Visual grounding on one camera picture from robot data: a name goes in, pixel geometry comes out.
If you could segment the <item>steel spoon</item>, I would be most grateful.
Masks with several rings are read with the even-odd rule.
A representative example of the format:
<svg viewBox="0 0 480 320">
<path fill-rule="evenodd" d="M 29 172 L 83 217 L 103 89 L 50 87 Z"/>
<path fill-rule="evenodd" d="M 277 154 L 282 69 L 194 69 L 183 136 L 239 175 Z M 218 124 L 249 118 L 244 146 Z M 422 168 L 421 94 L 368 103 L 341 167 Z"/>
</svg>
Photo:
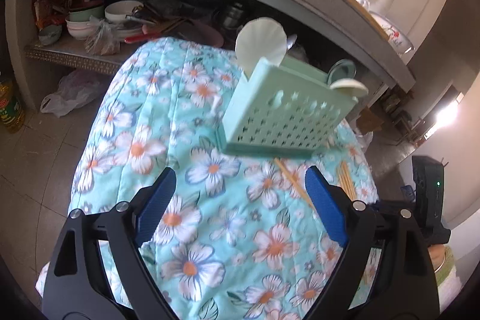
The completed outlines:
<svg viewBox="0 0 480 320">
<path fill-rule="evenodd" d="M 292 35 L 289 35 L 287 37 L 287 40 L 286 40 L 286 46 L 287 47 L 286 48 L 288 50 L 290 50 L 294 46 L 295 42 L 297 41 L 297 38 L 298 38 L 298 36 L 296 34 L 292 34 Z"/>
</svg>

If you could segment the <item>cream round plastic spoon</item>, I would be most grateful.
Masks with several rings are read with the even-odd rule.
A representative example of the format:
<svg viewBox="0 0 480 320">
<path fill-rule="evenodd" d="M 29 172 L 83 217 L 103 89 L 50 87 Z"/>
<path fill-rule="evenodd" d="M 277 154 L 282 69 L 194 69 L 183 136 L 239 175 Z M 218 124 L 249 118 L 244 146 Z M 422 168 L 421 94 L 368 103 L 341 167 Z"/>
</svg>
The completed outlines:
<svg viewBox="0 0 480 320">
<path fill-rule="evenodd" d="M 349 97 L 361 98 L 368 96 L 368 88 L 359 80 L 352 78 L 338 79 L 330 84 L 329 87 Z"/>
</svg>

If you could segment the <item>yellow cooking oil bottle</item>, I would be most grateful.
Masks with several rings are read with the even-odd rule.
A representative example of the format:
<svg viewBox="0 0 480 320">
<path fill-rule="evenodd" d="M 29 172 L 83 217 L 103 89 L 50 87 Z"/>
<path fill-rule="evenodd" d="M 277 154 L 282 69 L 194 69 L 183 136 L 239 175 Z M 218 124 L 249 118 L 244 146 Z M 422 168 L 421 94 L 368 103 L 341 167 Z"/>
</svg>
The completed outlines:
<svg viewBox="0 0 480 320">
<path fill-rule="evenodd" d="M 24 108 L 18 98 L 16 85 L 11 78 L 1 75 L 0 90 L 1 124 L 7 132 L 13 134 L 24 125 Z"/>
</svg>

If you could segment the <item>bamboo chopstick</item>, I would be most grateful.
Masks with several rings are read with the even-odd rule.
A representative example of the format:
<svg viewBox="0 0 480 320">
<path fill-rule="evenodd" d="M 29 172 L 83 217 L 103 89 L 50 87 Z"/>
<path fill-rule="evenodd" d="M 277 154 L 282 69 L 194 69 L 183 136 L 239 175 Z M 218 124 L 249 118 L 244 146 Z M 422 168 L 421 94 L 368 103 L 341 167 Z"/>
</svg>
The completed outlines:
<svg viewBox="0 0 480 320">
<path fill-rule="evenodd" d="M 354 201 L 356 199 L 356 189 L 345 161 L 341 161 L 337 166 L 337 179 L 343 192 L 345 192 L 351 201 Z"/>
<path fill-rule="evenodd" d="M 283 173 L 286 178 L 288 179 L 288 181 L 290 182 L 290 184 L 292 185 L 292 187 L 295 189 L 295 191 L 299 194 L 299 196 L 304 199 L 304 201 L 307 202 L 307 204 L 312 208 L 314 209 L 314 205 L 312 204 L 312 201 L 310 199 L 310 197 L 308 196 L 306 190 L 300 185 L 300 183 L 298 182 L 297 179 L 295 179 L 295 177 L 292 175 L 292 173 L 290 173 L 287 169 L 287 167 L 282 163 L 281 159 L 279 158 L 275 158 L 274 159 L 274 162 L 277 164 L 277 166 L 279 167 L 279 169 L 281 170 L 281 173 Z"/>
</svg>

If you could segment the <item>white floral enamel basin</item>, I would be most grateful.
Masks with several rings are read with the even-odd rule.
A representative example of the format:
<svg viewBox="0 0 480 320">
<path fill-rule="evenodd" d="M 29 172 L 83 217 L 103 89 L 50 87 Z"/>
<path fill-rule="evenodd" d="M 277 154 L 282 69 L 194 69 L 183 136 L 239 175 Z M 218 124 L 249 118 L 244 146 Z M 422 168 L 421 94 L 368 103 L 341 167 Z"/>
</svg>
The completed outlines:
<svg viewBox="0 0 480 320">
<path fill-rule="evenodd" d="M 388 35 L 388 42 L 397 54 L 404 55 L 414 50 L 411 40 L 394 23 L 374 11 L 371 11 L 369 14 L 372 15 L 385 34 Z"/>
</svg>

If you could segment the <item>white plastic bag on floor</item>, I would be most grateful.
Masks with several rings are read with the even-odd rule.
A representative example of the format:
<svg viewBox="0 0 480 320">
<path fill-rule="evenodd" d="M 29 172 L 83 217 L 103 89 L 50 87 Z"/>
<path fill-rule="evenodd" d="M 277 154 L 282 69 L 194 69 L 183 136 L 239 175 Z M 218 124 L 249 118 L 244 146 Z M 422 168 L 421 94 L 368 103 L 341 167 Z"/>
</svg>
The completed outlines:
<svg viewBox="0 0 480 320">
<path fill-rule="evenodd" d="M 40 105 L 41 113 L 57 118 L 84 107 L 105 90 L 105 82 L 100 74 L 80 69 L 64 76 L 58 84 L 57 90 L 45 96 Z"/>
</svg>

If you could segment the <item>green star-perforated utensil holder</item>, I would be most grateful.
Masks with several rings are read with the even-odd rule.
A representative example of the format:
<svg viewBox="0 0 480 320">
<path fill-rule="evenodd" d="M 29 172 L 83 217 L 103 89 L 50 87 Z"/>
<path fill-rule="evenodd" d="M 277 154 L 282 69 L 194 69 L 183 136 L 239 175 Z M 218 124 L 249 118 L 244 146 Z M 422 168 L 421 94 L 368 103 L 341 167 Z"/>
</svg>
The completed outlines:
<svg viewBox="0 0 480 320">
<path fill-rule="evenodd" d="M 315 67 L 288 56 L 278 66 L 261 58 L 249 78 L 241 75 L 216 143 L 222 154 L 308 158 L 357 103 Z"/>
</svg>

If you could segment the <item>stack of bowls on shelf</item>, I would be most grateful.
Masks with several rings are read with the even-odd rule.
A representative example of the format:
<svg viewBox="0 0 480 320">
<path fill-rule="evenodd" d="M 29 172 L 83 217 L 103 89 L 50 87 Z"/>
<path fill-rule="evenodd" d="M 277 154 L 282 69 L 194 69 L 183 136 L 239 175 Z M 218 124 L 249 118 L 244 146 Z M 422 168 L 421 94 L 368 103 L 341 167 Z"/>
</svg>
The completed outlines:
<svg viewBox="0 0 480 320">
<path fill-rule="evenodd" d="M 143 32 L 143 20 L 137 16 L 144 6 L 141 1 L 68 0 L 67 5 L 67 32 L 76 40 L 85 40 L 103 23 L 120 41 Z"/>
</svg>

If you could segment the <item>cream shell-shaped plastic scoop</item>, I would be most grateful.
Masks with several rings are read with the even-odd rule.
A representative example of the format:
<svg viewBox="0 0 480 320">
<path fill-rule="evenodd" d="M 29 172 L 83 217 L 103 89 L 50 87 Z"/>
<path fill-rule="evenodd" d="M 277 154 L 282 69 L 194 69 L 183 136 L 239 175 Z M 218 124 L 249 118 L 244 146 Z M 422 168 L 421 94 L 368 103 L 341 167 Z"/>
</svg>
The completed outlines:
<svg viewBox="0 0 480 320">
<path fill-rule="evenodd" d="M 248 22 L 239 32 L 235 43 L 238 66 L 249 79 L 259 60 L 266 58 L 279 66 L 287 53 L 287 35 L 280 23 L 270 18 Z"/>
</svg>

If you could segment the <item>floral turquoise quilted cloth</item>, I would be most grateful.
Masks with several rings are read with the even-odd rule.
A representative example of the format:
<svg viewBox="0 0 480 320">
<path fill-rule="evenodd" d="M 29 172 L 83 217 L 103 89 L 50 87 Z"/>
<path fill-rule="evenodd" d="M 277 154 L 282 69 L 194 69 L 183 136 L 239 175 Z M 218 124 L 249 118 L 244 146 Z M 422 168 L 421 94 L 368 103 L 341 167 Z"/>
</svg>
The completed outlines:
<svg viewBox="0 0 480 320">
<path fill-rule="evenodd" d="M 103 217 L 169 167 L 175 192 L 139 253 L 175 319 L 306 319 L 342 249 L 274 159 L 305 190 L 311 166 L 341 188 L 337 167 L 345 161 L 357 210 L 359 202 L 373 208 L 377 189 L 346 117 L 308 158 L 222 154 L 216 130 L 241 75 L 234 52 L 173 37 L 145 43 L 124 62 L 89 132 L 64 227 L 37 281 L 44 317 L 138 319 Z M 370 249 L 350 306 L 357 316 L 379 258 Z"/>
</svg>

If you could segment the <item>green ceramic spoon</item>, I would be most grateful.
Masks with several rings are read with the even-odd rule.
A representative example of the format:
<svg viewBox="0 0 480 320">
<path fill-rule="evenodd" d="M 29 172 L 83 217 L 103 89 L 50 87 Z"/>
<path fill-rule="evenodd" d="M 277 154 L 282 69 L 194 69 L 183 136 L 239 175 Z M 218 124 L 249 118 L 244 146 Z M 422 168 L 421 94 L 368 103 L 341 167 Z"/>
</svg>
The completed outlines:
<svg viewBox="0 0 480 320">
<path fill-rule="evenodd" d="M 356 76 L 356 65 L 352 60 L 341 59 L 335 62 L 334 65 L 329 69 L 327 75 L 327 84 L 331 85 L 332 83 L 340 79 L 354 79 Z"/>
</svg>

